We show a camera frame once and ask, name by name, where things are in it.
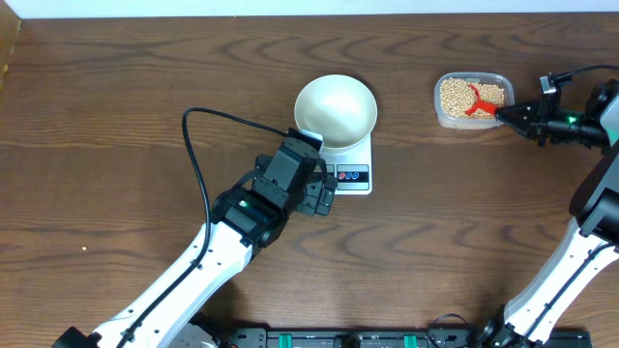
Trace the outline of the pile of soybeans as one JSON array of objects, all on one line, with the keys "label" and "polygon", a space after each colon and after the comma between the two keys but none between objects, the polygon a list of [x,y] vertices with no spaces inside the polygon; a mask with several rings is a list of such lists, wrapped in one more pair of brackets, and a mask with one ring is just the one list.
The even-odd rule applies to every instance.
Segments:
[{"label": "pile of soybeans", "polygon": [[496,104],[498,108],[505,105],[506,92],[498,85],[469,82],[465,79],[450,77],[439,85],[442,109],[454,118],[492,119],[494,116],[482,110],[475,112],[471,116],[465,114],[465,111],[472,106],[476,99],[474,92],[468,87],[469,84],[473,84],[479,90],[484,101]]}]

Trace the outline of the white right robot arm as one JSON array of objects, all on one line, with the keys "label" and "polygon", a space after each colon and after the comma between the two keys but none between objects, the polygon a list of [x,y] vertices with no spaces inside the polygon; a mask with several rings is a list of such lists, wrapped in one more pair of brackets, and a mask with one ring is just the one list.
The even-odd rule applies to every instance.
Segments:
[{"label": "white right robot arm", "polygon": [[497,110],[498,120],[540,145],[598,146],[603,157],[577,189],[561,243],[517,296],[503,304],[472,340],[474,347],[541,347],[586,285],[618,259],[618,82],[597,87],[582,113],[561,109],[573,76],[548,74],[542,97]]}]

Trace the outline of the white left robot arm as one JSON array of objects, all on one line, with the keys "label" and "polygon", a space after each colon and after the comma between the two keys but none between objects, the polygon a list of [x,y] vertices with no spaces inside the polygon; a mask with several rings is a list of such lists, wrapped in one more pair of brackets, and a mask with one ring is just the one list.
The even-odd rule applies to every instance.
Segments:
[{"label": "white left robot arm", "polygon": [[91,333],[68,328],[58,347],[166,347],[212,295],[272,244],[299,211],[326,216],[335,195],[314,141],[285,138],[272,157],[213,203],[192,244],[133,303]]}]

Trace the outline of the red plastic scoop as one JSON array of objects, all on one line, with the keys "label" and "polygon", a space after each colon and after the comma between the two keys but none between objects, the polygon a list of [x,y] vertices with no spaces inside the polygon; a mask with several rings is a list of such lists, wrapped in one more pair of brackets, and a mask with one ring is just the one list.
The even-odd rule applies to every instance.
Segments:
[{"label": "red plastic scoop", "polygon": [[475,112],[482,110],[483,112],[494,116],[496,114],[496,110],[498,108],[498,106],[496,104],[493,104],[491,102],[488,101],[484,101],[481,98],[481,94],[479,92],[479,90],[473,85],[473,84],[469,84],[468,87],[474,92],[475,94],[475,101],[472,104],[472,106],[467,109],[465,111],[465,114],[468,116],[473,115]]}]

